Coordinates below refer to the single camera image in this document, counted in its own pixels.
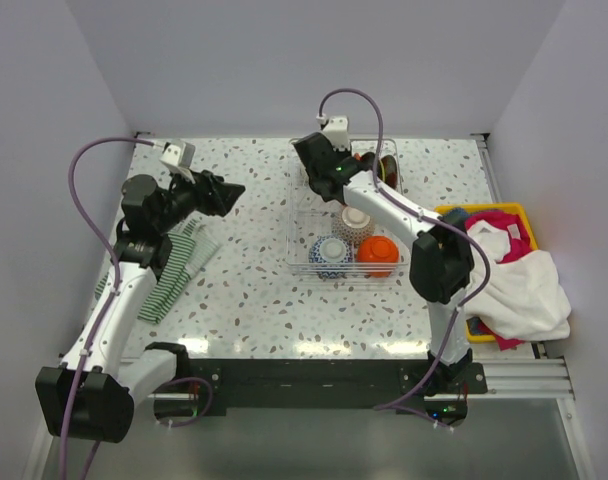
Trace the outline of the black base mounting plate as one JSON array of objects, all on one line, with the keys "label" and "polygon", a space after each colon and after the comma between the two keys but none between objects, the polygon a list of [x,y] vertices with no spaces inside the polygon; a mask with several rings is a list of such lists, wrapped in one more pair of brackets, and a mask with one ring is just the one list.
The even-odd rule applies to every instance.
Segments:
[{"label": "black base mounting plate", "polygon": [[199,414],[224,416],[229,409],[372,409],[400,403],[416,410],[440,395],[429,416],[463,419],[470,395],[488,392],[480,363],[469,357],[456,367],[439,366],[431,377],[428,360],[276,360],[193,359],[190,373],[209,382],[162,387],[153,395],[153,412],[162,421]]}]

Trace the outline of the yellow plastic basket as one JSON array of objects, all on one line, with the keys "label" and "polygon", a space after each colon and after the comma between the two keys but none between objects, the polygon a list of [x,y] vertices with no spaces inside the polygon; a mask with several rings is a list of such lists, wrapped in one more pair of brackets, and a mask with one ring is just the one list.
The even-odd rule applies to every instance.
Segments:
[{"label": "yellow plastic basket", "polygon": [[[435,208],[440,214],[456,209],[463,210],[468,217],[472,217],[472,220],[467,220],[467,226],[484,220],[509,234],[510,250],[500,264],[517,261],[538,249],[527,215],[518,203],[441,205]],[[501,351],[505,351],[524,343],[523,340],[505,339],[496,335],[478,317],[469,318],[467,324],[467,337],[472,344],[494,343]]]}]

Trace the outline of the orange bowl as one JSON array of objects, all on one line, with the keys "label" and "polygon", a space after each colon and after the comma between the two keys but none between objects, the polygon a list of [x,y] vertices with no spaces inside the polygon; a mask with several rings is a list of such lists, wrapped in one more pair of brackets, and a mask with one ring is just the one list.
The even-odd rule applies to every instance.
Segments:
[{"label": "orange bowl", "polygon": [[400,253],[397,245],[389,237],[374,235],[365,238],[357,250],[357,261],[366,265],[388,264],[371,270],[368,275],[376,278],[385,278],[391,275],[394,265],[398,262]]}]

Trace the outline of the green white striped cloth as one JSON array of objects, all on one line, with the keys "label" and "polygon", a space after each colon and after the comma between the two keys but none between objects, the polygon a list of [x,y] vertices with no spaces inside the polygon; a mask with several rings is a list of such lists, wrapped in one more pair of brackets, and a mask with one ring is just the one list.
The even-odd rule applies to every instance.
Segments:
[{"label": "green white striped cloth", "polygon": [[189,282],[220,249],[220,243],[196,219],[184,221],[170,233],[172,250],[161,278],[140,308],[137,319],[159,324],[185,291]]}]

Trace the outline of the white towel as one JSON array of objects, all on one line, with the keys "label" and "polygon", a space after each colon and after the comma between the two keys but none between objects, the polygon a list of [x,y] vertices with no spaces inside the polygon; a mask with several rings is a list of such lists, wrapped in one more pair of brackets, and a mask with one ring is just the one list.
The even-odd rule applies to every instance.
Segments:
[{"label": "white towel", "polygon": [[508,247],[505,233],[483,232],[471,238],[488,257],[491,274],[485,288],[464,306],[466,317],[481,318],[505,339],[568,338],[571,305],[551,255],[534,250],[515,262],[497,264],[503,247]]}]

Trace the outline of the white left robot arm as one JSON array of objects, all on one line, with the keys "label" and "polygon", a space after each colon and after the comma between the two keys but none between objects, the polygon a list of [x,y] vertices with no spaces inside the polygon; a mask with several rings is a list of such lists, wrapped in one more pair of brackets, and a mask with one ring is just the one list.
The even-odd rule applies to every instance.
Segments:
[{"label": "white left robot arm", "polygon": [[42,368],[35,381],[51,435],[119,443],[135,408],[156,389],[180,392],[189,385],[185,347],[151,344],[127,367],[123,351],[145,300],[169,267],[170,231],[194,212],[226,216],[244,191],[208,170],[189,178],[175,174],[168,188],[143,174],[124,182],[113,268],[99,304],[59,365]]}]

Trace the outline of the red floral plate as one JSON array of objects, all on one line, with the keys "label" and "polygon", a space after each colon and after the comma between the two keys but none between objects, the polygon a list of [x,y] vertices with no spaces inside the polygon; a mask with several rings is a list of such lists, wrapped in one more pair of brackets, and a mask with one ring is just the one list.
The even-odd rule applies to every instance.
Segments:
[{"label": "red floral plate", "polygon": [[385,155],[378,160],[378,178],[396,190],[399,184],[399,169],[393,155]]}]

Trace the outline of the clear wire dish rack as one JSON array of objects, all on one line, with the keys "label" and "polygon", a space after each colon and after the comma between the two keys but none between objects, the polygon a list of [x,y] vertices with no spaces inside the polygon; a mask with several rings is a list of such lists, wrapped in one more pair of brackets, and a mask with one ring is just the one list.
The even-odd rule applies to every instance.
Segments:
[{"label": "clear wire dish rack", "polygon": [[386,278],[408,265],[408,251],[381,223],[310,188],[299,156],[290,160],[286,263],[320,279]]}]

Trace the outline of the blue white patterned bowl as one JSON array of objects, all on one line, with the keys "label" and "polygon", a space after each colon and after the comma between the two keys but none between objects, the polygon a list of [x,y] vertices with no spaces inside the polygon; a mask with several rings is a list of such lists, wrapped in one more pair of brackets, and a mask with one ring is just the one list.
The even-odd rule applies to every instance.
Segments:
[{"label": "blue white patterned bowl", "polygon": [[308,261],[320,279],[342,278],[353,262],[352,247],[336,235],[320,236],[309,249]]}]

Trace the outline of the blue cloth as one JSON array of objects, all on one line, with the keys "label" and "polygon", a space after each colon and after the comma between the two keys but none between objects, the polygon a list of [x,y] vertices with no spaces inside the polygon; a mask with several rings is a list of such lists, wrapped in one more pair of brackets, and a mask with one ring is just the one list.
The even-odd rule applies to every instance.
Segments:
[{"label": "blue cloth", "polygon": [[463,218],[464,220],[467,220],[470,217],[470,213],[465,210],[464,208],[461,207],[454,207],[454,208],[450,208],[448,209],[445,213],[442,214],[443,217],[457,217],[457,218]]}]

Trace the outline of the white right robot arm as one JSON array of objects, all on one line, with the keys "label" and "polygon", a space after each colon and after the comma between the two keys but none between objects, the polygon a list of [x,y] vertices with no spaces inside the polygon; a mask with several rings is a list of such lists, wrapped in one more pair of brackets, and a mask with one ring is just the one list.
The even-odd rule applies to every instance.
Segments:
[{"label": "white right robot arm", "polygon": [[463,310],[474,259],[465,221],[425,210],[391,188],[379,178],[374,153],[357,159],[320,132],[295,140],[293,147],[312,192],[325,202],[369,215],[408,248],[409,279],[427,302],[432,340],[437,343],[430,347],[427,373],[436,390],[453,392],[472,363]]}]

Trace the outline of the brown patterned bowl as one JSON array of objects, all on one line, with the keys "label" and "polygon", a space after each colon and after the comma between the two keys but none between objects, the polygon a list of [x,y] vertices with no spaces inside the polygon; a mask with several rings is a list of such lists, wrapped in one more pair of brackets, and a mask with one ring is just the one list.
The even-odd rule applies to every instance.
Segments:
[{"label": "brown patterned bowl", "polygon": [[338,211],[333,220],[331,231],[348,244],[358,247],[375,232],[375,222],[366,213],[345,206]]}]

